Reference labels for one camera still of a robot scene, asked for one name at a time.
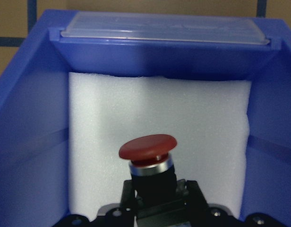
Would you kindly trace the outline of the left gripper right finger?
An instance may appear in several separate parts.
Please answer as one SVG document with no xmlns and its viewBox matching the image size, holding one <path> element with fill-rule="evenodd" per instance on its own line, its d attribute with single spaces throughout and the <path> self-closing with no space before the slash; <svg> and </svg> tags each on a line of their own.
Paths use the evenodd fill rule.
<svg viewBox="0 0 291 227">
<path fill-rule="evenodd" d="M 197 183 L 197 181 L 186 181 L 187 208 L 190 212 L 204 212 L 208 209 L 208 203 Z"/>
</svg>

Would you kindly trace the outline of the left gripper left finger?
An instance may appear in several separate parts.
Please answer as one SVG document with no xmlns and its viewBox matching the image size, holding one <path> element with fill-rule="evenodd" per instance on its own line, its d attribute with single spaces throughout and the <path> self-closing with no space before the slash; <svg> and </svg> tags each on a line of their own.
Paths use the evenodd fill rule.
<svg viewBox="0 0 291 227">
<path fill-rule="evenodd" d="M 125 180 L 123 183 L 120 207 L 122 209 L 128 209 L 129 211 L 137 210 L 137 201 L 132 180 Z"/>
</svg>

